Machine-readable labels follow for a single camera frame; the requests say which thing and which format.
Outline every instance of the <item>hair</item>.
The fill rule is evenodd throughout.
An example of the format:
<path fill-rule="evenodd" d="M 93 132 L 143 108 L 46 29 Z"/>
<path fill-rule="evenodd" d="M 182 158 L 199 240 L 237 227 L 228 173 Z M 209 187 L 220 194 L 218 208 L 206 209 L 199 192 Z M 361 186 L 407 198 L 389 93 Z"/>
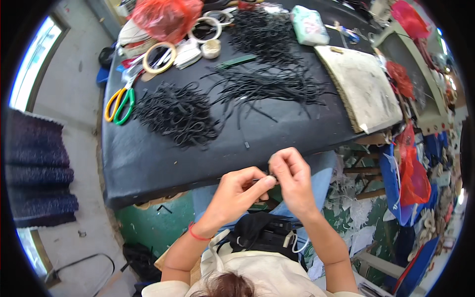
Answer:
<path fill-rule="evenodd" d="M 190 297 L 256 297 L 254 284 L 247 278 L 233 272 L 210 277 L 205 289 L 196 291 Z"/>

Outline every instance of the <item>red string bracelet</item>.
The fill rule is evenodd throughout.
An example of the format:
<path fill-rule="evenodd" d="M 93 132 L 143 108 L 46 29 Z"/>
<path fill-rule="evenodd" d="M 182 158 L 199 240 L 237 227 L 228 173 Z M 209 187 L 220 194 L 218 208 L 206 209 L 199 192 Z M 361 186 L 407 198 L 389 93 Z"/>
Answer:
<path fill-rule="evenodd" d="M 212 240 L 214 237 L 211 237 L 211 238 L 204 238 L 204 237 L 201 237 L 201 236 L 198 236 L 196 234 L 193 233 L 193 231 L 191 231 L 191 228 L 195 225 L 195 222 L 191 222 L 189 225 L 188 225 L 188 232 L 190 233 L 191 236 L 193 236 L 194 239 L 196 240 L 202 240 L 202 241 L 206 241 L 206 240 Z"/>

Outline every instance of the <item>person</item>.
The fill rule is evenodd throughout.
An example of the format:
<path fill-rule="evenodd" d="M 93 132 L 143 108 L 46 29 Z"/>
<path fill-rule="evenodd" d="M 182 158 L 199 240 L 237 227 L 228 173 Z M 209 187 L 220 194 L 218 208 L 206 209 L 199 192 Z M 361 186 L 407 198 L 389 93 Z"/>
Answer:
<path fill-rule="evenodd" d="M 161 282 L 145 287 L 142 296 L 360 296 L 348 247 L 319 210 L 328 191 L 335 160 L 334 152 L 315 154 L 308 159 L 311 168 L 295 148 L 287 148 L 269 159 L 269 171 L 275 177 L 249 167 L 223 175 L 217 189 L 194 190 L 193 201 L 198 203 L 198 208 L 206 201 L 205 193 L 214 189 L 216 192 L 205 211 L 195 212 L 196 223 L 170 247 Z M 297 230 L 297 247 L 301 248 L 307 238 L 312 242 L 324 264 L 325 291 L 311 282 L 300 263 L 280 253 L 258 250 L 231 253 L 226 245 L 219 251 L 216 247 L 254 202 L 268 199 L 267 191 L 277 183 L 284 201 L 273 214 L 296 217 L 303 224 L 304 228 Z M 219 230 L 222 232 L 213 238 Z M 201 255 L 201 279 L 190 287 L 190 271 Z"/>

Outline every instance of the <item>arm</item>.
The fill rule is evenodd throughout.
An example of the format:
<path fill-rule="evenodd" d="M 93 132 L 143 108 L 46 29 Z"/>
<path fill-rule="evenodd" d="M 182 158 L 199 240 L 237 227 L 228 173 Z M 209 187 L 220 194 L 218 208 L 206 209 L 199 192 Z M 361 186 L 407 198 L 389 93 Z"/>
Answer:
<path fill-rule="evenodd" d="M 289 210 L 302 222 L 315 252 L 325 265 L 326 289 L 331 293 L 358 293 L 348 248 L 315 205 L 310 166 L 293 147 L 278 151 L 269 160 Z"/>
<path fill-rule="evenodd" d="M 253 179 L 260 180 L 253 185 Z M 273 176 L 266 176 L 257 167 L 223 175 L 206 212 L 193 225 L 193 234 L 202 238 L 213 237 L 221 226 L 239 219 L 256 200 L 269 199 L 267 191 L 276 182 Z M 209 240 L 198 240 L 187 231 L 170 247 L 161 281 L 180 280 L 190 284 L 190 271 L 208 244 Z"/>

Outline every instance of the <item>yellow scissor handle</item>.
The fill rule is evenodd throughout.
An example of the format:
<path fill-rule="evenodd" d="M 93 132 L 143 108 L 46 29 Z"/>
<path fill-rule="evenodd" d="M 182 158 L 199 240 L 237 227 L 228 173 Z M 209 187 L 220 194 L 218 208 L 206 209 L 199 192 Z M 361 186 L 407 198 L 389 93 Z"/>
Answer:
<path fill-rule="evenodd" d="M 109 100 L 109 102 L 107 102 L 107 105 L 105 106 L 105 110 L 104 110 L 104 119 L 108 122 L 111 122 L 113 119 L 114 119 L 114 116 L 115 116 L 115 113 L 117 112 L 117 109 L 119 108 L 119 105 L 120 105 L 120 102 L 121 102 L 121 99 L 122 99 L 122 95 L 127 91 L 127 88 L 122 88 L 120 90 L 118 90 L 112 97 L 111 99 Z M 112 111 L 112 115 L 109 116 L 109 110 L 111 108 L 111 105 L 112 105 L 112 102 L 117 98 L 117 100 L 115 101 L 115 105 L 114 105 L 114 110 Z"/>

